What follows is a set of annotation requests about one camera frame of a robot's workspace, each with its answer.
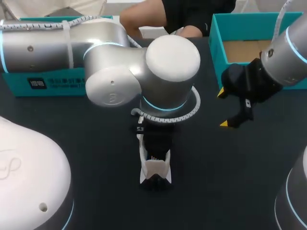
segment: gray robot arm segment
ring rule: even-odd
[[[93,45],[130,46],[125,29],[108,19],[87,21],[67,31],[6,29],[2,30],[0,36],[0,72],[9,73],[68,69],[69,46],[72,49],[74,68],[83,67],[83,56]]]
[[[277,83],[293,86],[307,77],[307,15],[303,14],[261,54],[263,67]]]

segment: teal box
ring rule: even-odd
[[[288,12],[285,14],[280,33],[295,22],[303,13]],[[230,13],[215,14],[209,37],[209,47],[219,88],[222,88],[221,76],[229,63],[223,41],[272,40],[278,13]],[[286,89],[307,89],[307,79]]]
[[[21,21],[62,22],[79,17],[21,18]],[[84,96],[84,69],[63,69],[40,73],[4,73],[3,78],[16,97]]]

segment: dark tabletop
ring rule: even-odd
[[[0,79],[0,115],[55,140],[71,165],[76,230],[277,230],[275,197],[307,145],[307,91],[283,91],[255,107],[255,121],[220,128],[237,100],[217,99],[208,39],[195,87],[201,108],[180,124],[171,152],[174,188],[139,188],[134,101],[97,107],[84,97],[14,98]]]

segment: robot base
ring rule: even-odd
[[[275,218],[280,230],[307,229],[307,151],[290,171],[275,201]]]
[[[48,137],[0,117],[0,229],[72,230],[71,170]]]

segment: white cable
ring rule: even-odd
[[[68,22],[70,27],[79,25],[83,22],[101,18],[100,16],[84,16]],[[0,30],[55,30],[63,29],[63,23],[23,23],[0,25]]]
[[[245,0],[244,6],[241,10],[241,13],[243,13],[245,11],[246,7],[248,6],[248,3],[249,3],[249,0]]]
[[[294,0],[287,0],[286,3],[283,5],[282,9],[280,10],[278,17],[277,17],[276,24],[275,24],[274,35],[273,35],[272,41],[274,41],[279,36],[280,26],[282,24],[283,17],[285,13],[287,12],[287,10],[290,8],[293,1]]]
[[[132,37],[128,36],[128,40],[136,47],[136,48],[142,48],[142,46],[140,46],[136,41],[133,40]]]
[[[107,1],[107,0],[103,0],[103,2],[102,2],[102,7],[101,7],[100,12],[99,12],[99,15],[100,15],[100,16],[102,16],[102,15],[104,14],[104,12],[105,12],[105,9],[106,9],[106,1]]]
[[[71,27],[68,21],[62,21],[62,23],[63,23],[64,36],[66,38],[66,43],[67,43],[69,68],[73,69],[73,53],[72,53],[71,35],[70,35]]]
[[[177,123],[177,122],[185,121],[189,119],[190,117],[192,117],[193,115],[195,115],[201,106],[201,97],[194,86],[192,87],[192,92],[194,93],[195,98],[196,98],[196,105],[191,112],[189,112],[188,114],[184,116],[180,116],[177,118],[159,118],[156,116],[151,116],[138,108],[132,109],[131,115],[135,116],[136,114],[139,114],[140,116],[143,116],[148,120],[151,120],[157,123],[163,123],[163,124],[170,124],[170,123]]]

